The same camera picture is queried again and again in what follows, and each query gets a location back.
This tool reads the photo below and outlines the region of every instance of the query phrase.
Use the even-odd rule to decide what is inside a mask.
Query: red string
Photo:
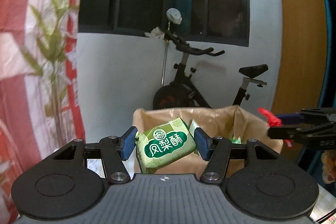
[[[277,116],[275,116],[272,112],[264,108],[258,108],[258,112],[267,118],[270,127],[280,127],[283,125],[282,120]],[[284,142],[287,144],[289,148],[293,148],[291,140],[284,140]]]

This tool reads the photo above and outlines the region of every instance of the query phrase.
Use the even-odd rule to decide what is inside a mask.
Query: snack wrapper
[[[190,127],[189,127],[189,132],[190,132],[190,134],[192,135],[192,137],[194,137],[195,129],[198,128],[198,127],[200,127],[200,126],[198,125],[198,123],[197,123],[195,120],[192,120],[192,121],[191,121],[191,124],[190,124]],[[197,149],[195,149],[194,153],[195,153],[196,155],[199,155],[199,152],[198,152]]]
[[[233,137],[233,138],[231,139],[231,143],[241,143],[241,142],[242,142],[242,140],[241,140],[240,137],[238,137],[238,138]]]
[[[196,144],[184,121],[176,119],[135,135],[136,157],[142,173],[157,169],[192,153]]]

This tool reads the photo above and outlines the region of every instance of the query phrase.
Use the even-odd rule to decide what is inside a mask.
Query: trash bin
[[[245,111],[239,106],[229,106],[219,109],[209,108],[171,108],[146,111],[137,109],[133,114],[133,125],[140,133],[155,126],[166,123],[180,116],[187,125],[194,119],[197,124],[210,136],[226,138],[241,137],[241,142],[257,139],[280,153],[283,141],[271,140],[267,137],[268,123],[257,116]],[[191,153],[172,164],[157,170],[156,174],[187,174],[196,173],[199,178],[207,162],[201,156]],[[230,160],[227,176],[243,168],[244,160]],[[134,161],[134,172],[140,173],[138,162]]]

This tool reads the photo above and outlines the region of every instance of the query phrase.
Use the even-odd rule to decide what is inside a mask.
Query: red floral curtain
[[[17,212],[11,185],[84,138],[77,99],[80,0],[0,0],[0,224]]]

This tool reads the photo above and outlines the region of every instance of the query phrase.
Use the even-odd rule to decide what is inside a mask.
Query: plastic bag
[[[156,27],[151,32],[145,32],[145,36],[163,40],[165,37],[165,33],[161,31],[159,27]]]
[[[336,150],[328,150],[321,156],[323,163],[322,179],[324,183],[330,184],[336,181]]]
[[[133,114],[133,125],[140,133],[168,122],[180,116],[187,125],[194,119],[199,126],[211,137],[223,136],[229,139],[241,138],[242,143],[248,139],[257,139],[280,153],[283,141],[271,140],[267,137],[268,124],[257,116],[243,110],[238,106],[229,106],[220,109],[209,108],[171,108],[145,111],[137,109]],[[199,178],[207,162],[195,153],[175,161],[159,169],[156,174],[187,174],[196,173]],[[243,168],[244,160],[231,160],[227,175]],[[134,163],[135,173],[139,173],[139,164]]]
[[[174,24],[180,25],[182,22],[181,12],[175,8],[168,9],[166,12],[166,16],[168,20]]]

